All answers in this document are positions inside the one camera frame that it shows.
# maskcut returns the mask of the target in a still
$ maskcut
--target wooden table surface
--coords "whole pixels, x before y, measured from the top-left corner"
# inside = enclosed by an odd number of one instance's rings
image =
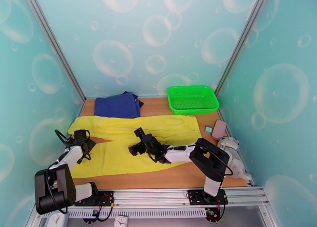
[[[172,115],[168,106],[167,98],[139,98],[144,102],[141,108],[142,116]],[[87,100],[82,116],[94,114],[95,100]],[[202,137],[217,145],[217,141],[211,135],[205,133],[205,126],[214,126],[219,119],[217,111],[208,115],[196,115]],[[96,143],[105,142],[104,139],[93,138]],[[74,183],[84,184],[95,182],[99,189],[160,189],[160,188],[197,188],[203,187],[205,175],[193,163],[186,163],[170,169],[150,172],[119,174],[111,176],[90,177],[85,179],[74,179]],[[244,179],[226,177],[222,183],[223,187],[247,186]]]

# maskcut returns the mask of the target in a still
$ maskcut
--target white stuffed toy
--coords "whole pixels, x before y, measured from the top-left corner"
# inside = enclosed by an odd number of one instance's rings
[[[229,155],[228,166],[233,171],[233,178],[243,178],[245,180],[251,180],[252,177],[250,174],[245,172],[245,167],[242,163],[242,160],[237,152],[239,148],[239,141],[233,137],[223,137],[219,140],[217,146],[224,150]],[[225,171],[226,174],[231,173],[227,168]]]

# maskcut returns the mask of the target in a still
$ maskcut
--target eraser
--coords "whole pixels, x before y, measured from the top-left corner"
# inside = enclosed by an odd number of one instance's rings
[[[226,122],[217,120],[214,130],[212,131],[211,138],[215,140],[219,140],[220,138],[222,138],[225,134],[226,126],[227,126]]]
[[[211,126],[206,126],[205,127],[205,132],[206,133],[211,133],[212,132],[212,127]]]

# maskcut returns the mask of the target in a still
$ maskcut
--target green plastic basket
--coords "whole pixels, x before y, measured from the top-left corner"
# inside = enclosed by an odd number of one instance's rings
[[[175,115],[209,114],[219,108],[214,91],[204,85],[169,87],[167,97]]]

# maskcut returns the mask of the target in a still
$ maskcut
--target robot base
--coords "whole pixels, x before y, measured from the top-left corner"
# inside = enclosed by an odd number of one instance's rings
[[[84,198],[81,201],[75,202],[75,206],[99,206],[99,200],[102,201],[102,206],[111,206],[113,203],[113,191],[98,191],[95,183],[92,184],[92,195]]]
[[[228,199],[223,189],[218,191],[217,196],[213,197],[204,192],[203,189],[188,190],[190,205],[220,205],[228,204]]]

